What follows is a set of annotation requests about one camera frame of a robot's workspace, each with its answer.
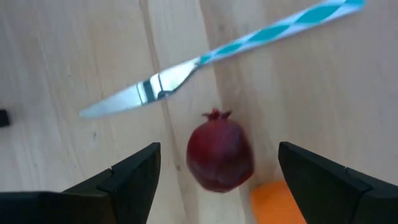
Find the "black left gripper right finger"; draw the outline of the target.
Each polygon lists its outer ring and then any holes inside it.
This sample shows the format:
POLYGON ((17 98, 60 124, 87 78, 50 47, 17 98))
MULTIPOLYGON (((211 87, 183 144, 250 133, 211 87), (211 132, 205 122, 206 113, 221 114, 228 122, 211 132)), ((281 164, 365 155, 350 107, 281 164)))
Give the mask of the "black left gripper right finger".
POLYGON ((278 160, 307 224, 398 224, 398 186, 290 142, 278 160))

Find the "orange carrot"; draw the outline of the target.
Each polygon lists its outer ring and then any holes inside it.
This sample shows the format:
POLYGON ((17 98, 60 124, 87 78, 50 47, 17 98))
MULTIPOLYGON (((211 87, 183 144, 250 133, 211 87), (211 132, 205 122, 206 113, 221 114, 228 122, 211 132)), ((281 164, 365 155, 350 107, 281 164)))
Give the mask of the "orange carrot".
POLYGON ((253 189, 251 208, 257 224, 307 224, 284 180, 253 189))

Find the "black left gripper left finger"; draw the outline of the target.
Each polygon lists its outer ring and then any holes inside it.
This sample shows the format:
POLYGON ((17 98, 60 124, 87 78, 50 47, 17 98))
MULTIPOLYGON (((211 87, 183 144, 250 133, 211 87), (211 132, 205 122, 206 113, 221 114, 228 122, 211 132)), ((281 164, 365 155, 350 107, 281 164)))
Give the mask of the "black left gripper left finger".
POLYGON ((146 224, 160 165, 154 142, 63 192, 0 192, 0 224, 146 224))

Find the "dark red pomegranate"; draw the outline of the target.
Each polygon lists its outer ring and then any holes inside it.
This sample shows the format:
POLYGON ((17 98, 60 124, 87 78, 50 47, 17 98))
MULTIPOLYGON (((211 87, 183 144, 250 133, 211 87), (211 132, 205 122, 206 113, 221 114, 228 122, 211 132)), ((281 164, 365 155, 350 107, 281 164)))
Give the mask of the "dark red pomegranate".
POLYGON ((231 111, 213 108, 207 121, 195 128, 188 143, 187 166, 206 190, 230 192, 254 173, 254 153, 242 126, 230 119, 231 111))

